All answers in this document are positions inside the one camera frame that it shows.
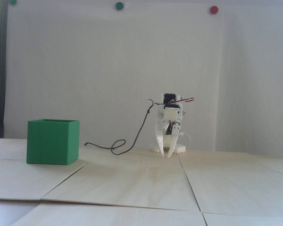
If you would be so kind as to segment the white gripper with motor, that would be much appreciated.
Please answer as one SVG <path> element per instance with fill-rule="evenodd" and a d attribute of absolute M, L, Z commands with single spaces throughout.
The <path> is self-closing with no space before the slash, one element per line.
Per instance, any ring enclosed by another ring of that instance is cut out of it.
<path fill-rule="evenodd" d="M 158 107 L 158 118 L 156 120 L 156 139 L 159 152 L 164 157 L 163 136 L 170 135 L 169 151 L 167 158 L 170 158 L 175 151 L 178 135 L 182 121 L 182 108 Z"/>

